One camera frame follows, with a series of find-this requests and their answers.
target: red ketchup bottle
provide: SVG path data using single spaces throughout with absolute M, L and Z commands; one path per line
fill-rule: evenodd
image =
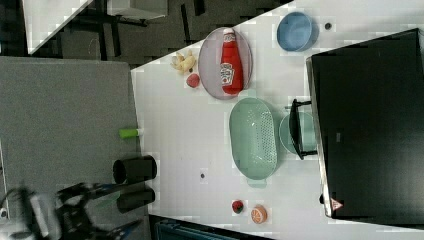
M 243 90 L 243 67 L 232 28 L 224 30 L 221 57 L 221 83 L 225 93 L 234 95 Z

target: white table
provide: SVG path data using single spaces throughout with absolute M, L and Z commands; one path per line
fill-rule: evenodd
M 22 0 L 28 54 L 33 54 L 93 0 Z
M 280 20 L 292 11 L 305 12 L 320 25 L 318 41 L 302 53 L 288 53 L 276 40 Z M 329 31 L 324 29 L 327 22 L 333 25 Z M 422 0 L 298 0 L 235 29 L 244 34 L 252 49 L 251 89 L 281 109 L 295 97 L 309 98 L 307 57 L 415 27 L 424 29 Z M 201 45 L 180 52 L 192 49 L 197 55 Z M 148 182 L 157 193 L 150 214 L 273 239 L 422 237 L 417 230 L 327 218 L 318 202 L 320 172 L 314 156 L 301 161 L 283 152 L 283 164 L 268 178 L 269 185 L 265 189 L 249 187 L 231 155 L 228 121 L 237 99 L 216 100 L 201 87 L 186 86 L 187 75 L 182 77 L 169 66 L 173 55 L 132 71 L 138 123 L 145 128 L 141 148 L 160 166 L 158 177 Z M 235 199 L 247 205 L 241 215 L 232 213 Z M 261 225 L 252 223 L 249 216 L 257 203 L 269 213 L 268 221 Z

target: food item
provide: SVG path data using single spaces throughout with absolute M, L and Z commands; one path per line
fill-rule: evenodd
M 122 139 L 142 136 L 144 129 L 119 129 L 119 136 Z
M 254 223 L 261 224 L 266 221 L 268 216 L 263 206 L 256 205 L 252 210 L 251 217 Z
M 232 28 L 224 30 L 224 43 L 221 57 L 222 90 L 228 94 L 238 94 L 243 90 L 243 67 Z
M 197 73 L 193 73 L 190 76 L 188 76 L 186 83 L 192 88 L 196 88 L 199 86 L 200 77 Z
M 241 211 L 243 211 L 243 202 L 240 200 L 234 201 L 232 207 L 233 211 L 239 214 Z
M 184 74 L 190 71 L 195 64 L 196 58 L 193 56 L 191 50 L 188 50 L 186 57 L 177 52 L 177 56 L 172 57 L 171 66 L 178 70 L 178 73 Z

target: green basket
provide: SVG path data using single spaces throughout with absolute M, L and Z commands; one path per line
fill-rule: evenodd
M 234 162 L 248 184 L 264 188 L 278 161 L 279 117 L 254 97 L 241 99 L 231 111 L 230 135 Z

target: gray floor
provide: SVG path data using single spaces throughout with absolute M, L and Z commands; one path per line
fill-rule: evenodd
M 110 26 L 105 24 L 108 60 L 127 62 L 131 68 L 134 68 L 200 41 L 216 28 L 237 25 L 285 2 L 277 0 L 205 0 L 205 12 L 196 16 L 193 0 L 169 0 L 168 16 L 147 21 L 147 27 L 119 24 L 122 51 L 122 55 L 119 57 L 113 56 L 111 30 Z M 181 13 L 183 4 L 187 12 L 188 38 Z M 96 33 L 65 31 L 60 34 L 64 58 L 100 59 Z

